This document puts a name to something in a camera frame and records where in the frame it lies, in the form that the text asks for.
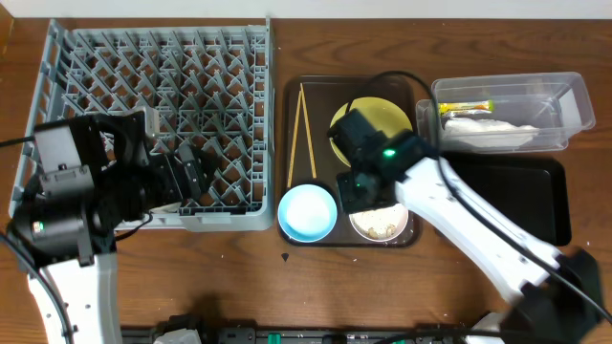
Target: clear plastic container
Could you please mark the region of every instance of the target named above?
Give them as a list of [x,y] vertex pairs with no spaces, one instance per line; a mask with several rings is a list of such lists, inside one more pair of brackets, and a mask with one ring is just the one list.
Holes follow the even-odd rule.
[[[570,137],[593,128],[595,116],[586,85],[578,73],[490,75],[436,80],[439,102],[492,100],[494,110],[474,119],[495,119],[534,129],[445,135],[432,116],[431,102],[417,103],[419,133],[433,140],[442,130],[442,148],[477,153],[541,152],[565,149]],[[447,119],[442,120],[443,128]]]

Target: chopsticks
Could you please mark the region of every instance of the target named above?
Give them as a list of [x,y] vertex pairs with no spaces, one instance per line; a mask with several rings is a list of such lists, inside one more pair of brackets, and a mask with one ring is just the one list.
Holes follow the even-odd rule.
[[313,179],[317,178],[317,168],[315,166],[315,153],[313,151],[313,140],[310,135],[310,122],[308,120],[308,110],[306,109],[306,96],[304,94],[304,85],[299,84],[299,95],[297,96],[297,106],[295,108],[295,124],[294,124],[294,139],[291,146],[291,158],[289,160],[289,177],[287,178],[287,188],[291,187],[291,181],[294,175],[295,162],[295,146],[297,144],[297,131],[299,129],[299,107],[302,107],[304,112],[304,121],[306,122],[306,138],[308,140],[308,153],[310,154],[310,168],[313,173]]

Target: small bowl with food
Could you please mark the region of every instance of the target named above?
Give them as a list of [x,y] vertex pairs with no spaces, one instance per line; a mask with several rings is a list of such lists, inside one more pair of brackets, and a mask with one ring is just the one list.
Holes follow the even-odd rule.
[[408,223],[408,209],[401,204],[367,210],[348,216],[353,228],[363,238],[384,243],[397,238]]

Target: wood grain surface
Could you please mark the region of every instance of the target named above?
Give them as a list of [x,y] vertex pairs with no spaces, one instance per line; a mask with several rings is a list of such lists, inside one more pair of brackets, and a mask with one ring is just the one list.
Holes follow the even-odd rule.
[[[260,20],[62,20],[69,29],[206,26]],[[0,140],[20,137],[30,111],[48,21],[16,19],[0,63]],[[389,69],[441,77],[574,71],[597,117],[553,156],[566,168],[573,246],[600,262],[612,306],[612,22],[513,20],[274,20],[276,94],[298,75],[369,75]],[[417,99],[423,93],[416,94]],[[282,101],[276,97],[276,154],[284,157]],[[0,225],[19,147],[0,151]],[[278,195],[280,164],[276,167]],[[119,243],[122,325],[154,325],[195,312],[212,325],[254,320],[263,326],[406,328],[473,324],[507,308],[484,275],[426,226],[409,249],[291,247],[276,228],[194,234],[141,231]],[[284,262],[281,254],[289,253]],[[602,324],[584,342],[606,343]],[[0,248],[0,342],[46,343],[26,276]]]

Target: plastic rack grid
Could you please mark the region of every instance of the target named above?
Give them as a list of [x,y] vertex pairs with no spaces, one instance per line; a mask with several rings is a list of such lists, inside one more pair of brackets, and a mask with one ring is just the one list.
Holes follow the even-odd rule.
[[[151,154],[191,144],[221,160],[210,191],[149,228],[262,230],[273,222],[273,31],[266,26],[66,31],[51,21],[26,129],[147,105],[161,114]],[[112,155],[112,137],[104,138]],[[25,143],[10,214],[41,166]],[[122,224],[129,228],[138,223]]]

